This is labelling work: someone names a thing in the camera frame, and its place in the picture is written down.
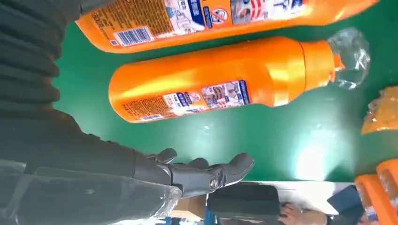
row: green surface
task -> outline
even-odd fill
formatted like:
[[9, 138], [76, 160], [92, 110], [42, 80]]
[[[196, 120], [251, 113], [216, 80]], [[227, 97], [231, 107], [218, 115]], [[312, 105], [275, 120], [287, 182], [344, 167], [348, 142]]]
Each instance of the green surface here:
[[[327, 27], [296, 27], [136, 54], [101, 52], [73, 24], [58, 61], [61, 76], [55, 85], [62, 96], [55, 106], [73, 115], [87, 133], [147, 153], [173, 147], [180, 161], [204, 157], [221, 163], [248, 152], [256, 166], [247, 180], [353, 181], [357, 174], [374, 172], [379, 162], [398, 157], [398, 132], [360, 135], [367, 104], [380, 89], [398, 84], [397, 9], [398, 1], [383, 0]], [[125, 122], [108, 102], [109, 80], [124, 63], [275, 35], [319, 40], [349, 26], [365, 33], [372, 56], [369, 77], [358, 90], [330, 85], [278, 108], [251, 105], [148, 124]], [[145, 72], [131, 74], [135, 76]]]

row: product label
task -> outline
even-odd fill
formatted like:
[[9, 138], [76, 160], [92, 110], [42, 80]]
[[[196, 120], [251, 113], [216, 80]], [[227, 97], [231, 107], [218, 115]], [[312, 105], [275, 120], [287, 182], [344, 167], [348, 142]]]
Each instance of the product label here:
[[378, 225], [379, 224], [379, 219], [377, 217], [375, 208], [372, 205], [372, 202], [370, 200], [369, 194], [367, 193], [367, 190], [365, 188], [365, 185], [362, 183], [356, 184], [358, 193], [360, 195], [362, 205], [365, 208], [365, 213], [366, 216], [373, 225]]
[[240, 80], [131, 101], [123, 107], [137, 121], [149, 122], [247, 104], [247, 85]]
[[306, 0], [116, 0], [91, 13], [115, 48], [301, 15]]
[[370, 224], [372, 225], [379, 224], [379, 218], [377, 217], [376, 211], [373, 206], [366, 207], [365, 213], [367, 215], [367, 219], [369, 220]]
[[384, 190], [390, 199], [390, 203], [395, 208], [398, 216], [398, 187], [394, 181], [394, 178], [389, 170], [383, 170], [379, 174], [379, 179], [382, 182]]

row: warning icon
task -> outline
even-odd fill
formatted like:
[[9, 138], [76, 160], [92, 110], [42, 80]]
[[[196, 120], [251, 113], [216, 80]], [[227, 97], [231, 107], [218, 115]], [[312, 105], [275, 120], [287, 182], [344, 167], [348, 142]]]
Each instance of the warning icon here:
[[223, 23], [228, 19], [228, 13], [223, 8], [216, 8], [211, 13], [212, 22], [216, 24]]

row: clear plastic wrap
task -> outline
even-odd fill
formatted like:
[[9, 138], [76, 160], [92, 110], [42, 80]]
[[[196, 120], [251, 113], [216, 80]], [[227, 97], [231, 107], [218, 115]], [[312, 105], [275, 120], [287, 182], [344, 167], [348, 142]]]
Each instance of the clear plastic wrap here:
[[380, 91], [380, 97], [369, 103], [362, 134], [398, 129], [398, 86]]
[[176, 187], [128, 177], [44, 167], [29, 175], [23, 169], [0, 161], [0, 180], [11, 196], [0, 199], [1, 224], [112, 225], [165, 217], [182, 194]]
[[334, 34], [328, 43], [333, 53], [340, 56], [334, 83], [348, 90], [357, 88], [369, 73], [368, 41], [360, 31], [350, 27]]

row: plastic packaging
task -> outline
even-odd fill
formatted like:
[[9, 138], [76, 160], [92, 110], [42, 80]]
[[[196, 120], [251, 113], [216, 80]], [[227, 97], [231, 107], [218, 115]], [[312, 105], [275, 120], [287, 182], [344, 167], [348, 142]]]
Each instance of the plastic packaging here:
[[377, 166], [376, 170], [390, 203], [398, 215], [398, 159], [384, 161]]
[[380, 91], [380, 97], [369, 103], [368, 107], [362, 134], [398, 129], [398, 86]]
[[[369, 62], [367, 42], [354, 28], [312, 43], [272, 37], [124, 65], [112, 77], [109, 100], [129, 122], [248, 104], [273, 107], [329, 82], [353, 89]], [[132, 76], [137, 73], [145, 75]]]
[[376, 174], [355, 179], [365, 213], [371, 225], [398, 225], [398, 219]]
[[116, 0], [77, 21], [97, 48], [134, 53], [297, 25], [326, 25], [377, 0]]

